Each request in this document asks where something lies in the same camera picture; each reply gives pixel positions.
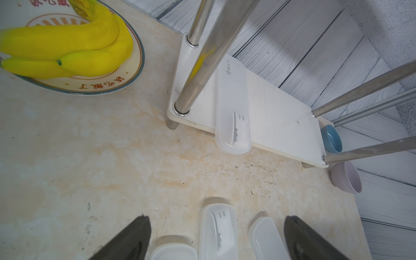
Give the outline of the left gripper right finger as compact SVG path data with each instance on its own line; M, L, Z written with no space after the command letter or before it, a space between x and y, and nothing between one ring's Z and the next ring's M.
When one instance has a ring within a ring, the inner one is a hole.
M348 260L298 216L287 216L284 236L292 260Z

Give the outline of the clear pencil case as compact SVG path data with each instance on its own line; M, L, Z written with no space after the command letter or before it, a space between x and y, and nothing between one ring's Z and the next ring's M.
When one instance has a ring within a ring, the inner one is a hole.
M229 204L214 203L201 211L199 235L200 260L236 260L237 214Z
M198 260L196 250L184 243L167 243L152 252L150 260Z
M216 72L216 144L230 154L247 153L251 149L251 129L246 68L226 55Z
M260 217L251 225L249 242L257 260L290 260L274 221Z

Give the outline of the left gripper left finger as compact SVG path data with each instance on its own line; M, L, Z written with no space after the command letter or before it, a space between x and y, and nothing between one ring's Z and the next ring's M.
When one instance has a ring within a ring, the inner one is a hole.
M144 260L150 238L150 218L139 216L96 252L90 260Z

